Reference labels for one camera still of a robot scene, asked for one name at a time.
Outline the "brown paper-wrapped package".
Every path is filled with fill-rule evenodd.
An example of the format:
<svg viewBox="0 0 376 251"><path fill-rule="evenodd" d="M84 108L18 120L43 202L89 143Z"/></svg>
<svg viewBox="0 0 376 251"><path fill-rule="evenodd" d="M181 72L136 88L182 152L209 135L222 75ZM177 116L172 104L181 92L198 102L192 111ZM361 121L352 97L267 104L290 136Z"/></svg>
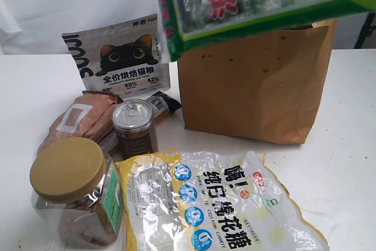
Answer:
<svg viewBox="0 0 376 251"><path fill-rule="evenodd" d="M122 102L119 96L112 93L83 91L51 124L38 153L66 138L87 138L98 143L113 130L112 113Z"/></svg>

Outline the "clear can with pull-tab lid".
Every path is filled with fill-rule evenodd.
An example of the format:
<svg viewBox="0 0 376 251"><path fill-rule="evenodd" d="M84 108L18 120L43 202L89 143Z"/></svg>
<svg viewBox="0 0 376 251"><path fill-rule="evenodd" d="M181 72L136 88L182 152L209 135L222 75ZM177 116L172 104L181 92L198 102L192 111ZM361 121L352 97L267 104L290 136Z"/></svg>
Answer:
<svg viewBox="0 0 376 251"><path fill-rule="evenodd" d="M159 150L154 117L145 100L129 99L115 107L112 122L124 160Z"/></svg>

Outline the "brown paper bag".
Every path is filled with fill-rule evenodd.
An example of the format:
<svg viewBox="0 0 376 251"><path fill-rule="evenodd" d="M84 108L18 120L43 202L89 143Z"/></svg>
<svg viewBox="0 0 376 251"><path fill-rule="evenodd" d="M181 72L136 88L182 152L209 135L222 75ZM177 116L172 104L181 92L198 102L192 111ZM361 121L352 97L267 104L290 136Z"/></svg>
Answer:
<svg viewBox="0 0 376 251"><path fill-rule="evenodd" d="M186 129L303 144L321 103L338 22L187 51L177 62Z"/></svg>

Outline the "plastic jar with gold lid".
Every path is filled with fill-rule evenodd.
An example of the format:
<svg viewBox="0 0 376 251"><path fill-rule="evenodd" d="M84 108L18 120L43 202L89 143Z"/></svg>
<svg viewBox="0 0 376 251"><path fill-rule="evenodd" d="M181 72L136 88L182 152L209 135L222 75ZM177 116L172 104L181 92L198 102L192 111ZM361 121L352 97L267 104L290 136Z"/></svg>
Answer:
<svg viewBox="0 0 376 251"><path fill-rule="evenodd" d="M29 180L37 214L73 249L103 249L120 231L123 194L112 158L86 138L67 138L40 151Z"/></svg>

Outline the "cat food pouch black cat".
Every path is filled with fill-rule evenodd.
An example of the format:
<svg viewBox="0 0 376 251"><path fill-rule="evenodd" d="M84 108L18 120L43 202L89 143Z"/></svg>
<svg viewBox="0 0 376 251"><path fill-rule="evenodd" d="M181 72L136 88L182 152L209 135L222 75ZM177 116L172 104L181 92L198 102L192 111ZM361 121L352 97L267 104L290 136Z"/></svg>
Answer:
<svg viewBox="0 0 376 251"><path fill-rule="evenodd" d="M128 99L170 88L169 60L162 45L159 17L62 34L88 91Z"/></svg>

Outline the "black stand in background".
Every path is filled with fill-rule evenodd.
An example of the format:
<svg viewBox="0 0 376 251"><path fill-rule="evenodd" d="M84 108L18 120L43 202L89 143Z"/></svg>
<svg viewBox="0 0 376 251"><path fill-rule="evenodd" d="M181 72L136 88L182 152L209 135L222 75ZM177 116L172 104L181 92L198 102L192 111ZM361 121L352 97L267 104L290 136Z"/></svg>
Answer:
<svg viewBox="0 0 376 251"><path fill-rule="evenodd" d="M354 49L361 49L365 40L370 38L371 35L375 32L375 12L370 12L367 14L367 17L363 23L363 26L360 30L359 36L355 42Z"/></svg>

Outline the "black and orange snack bar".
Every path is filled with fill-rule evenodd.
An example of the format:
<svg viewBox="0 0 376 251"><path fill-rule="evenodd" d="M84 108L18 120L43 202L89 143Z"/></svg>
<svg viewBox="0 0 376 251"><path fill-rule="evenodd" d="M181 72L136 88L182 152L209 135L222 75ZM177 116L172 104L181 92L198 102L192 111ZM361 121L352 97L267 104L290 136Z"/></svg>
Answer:
<svg viewBox="0 0 376 251"><path fill-rule="evenodd" d="M179 101L161 91L154 93L146 101L152 106L155 124L164 121L182 107Z"/></svg>

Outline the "white cotton candy sugar bag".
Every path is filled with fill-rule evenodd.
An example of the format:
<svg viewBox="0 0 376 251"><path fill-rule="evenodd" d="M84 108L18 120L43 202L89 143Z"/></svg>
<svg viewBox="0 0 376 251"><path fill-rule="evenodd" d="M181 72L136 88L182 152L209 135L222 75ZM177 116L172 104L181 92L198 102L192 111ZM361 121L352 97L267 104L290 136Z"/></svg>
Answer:
<svg viewBox="0 0 376 251"><path fill-rule="evenodd" d="M265 160L173 150L117 163L126 250L328 250Z"/></svg>

